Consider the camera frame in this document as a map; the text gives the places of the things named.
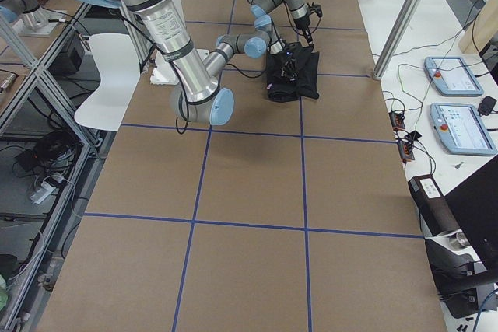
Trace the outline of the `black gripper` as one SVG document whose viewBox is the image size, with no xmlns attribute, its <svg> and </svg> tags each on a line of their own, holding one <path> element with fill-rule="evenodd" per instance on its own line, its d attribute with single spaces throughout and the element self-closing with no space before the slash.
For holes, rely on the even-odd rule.
<svg viewBox="0 0 498 332">
<path fill-rule="evenodd" d="M 288 80 L 296 80 L 297 68 L 296 59 L 292 51 L 283 51 L 278 54 L 281 73 Z"/>
<path fill-rule="evenodd" d="M 310 31 L 310 17 L 302 16 L 300 18 L 293 19 L 294 24 L 298 30 L 303 32 L 303 37 L 306 40 L 307 44 L 311 47 L 314 46 L 314 40 L 312 36 L 312 32 Z"/>
</svg>

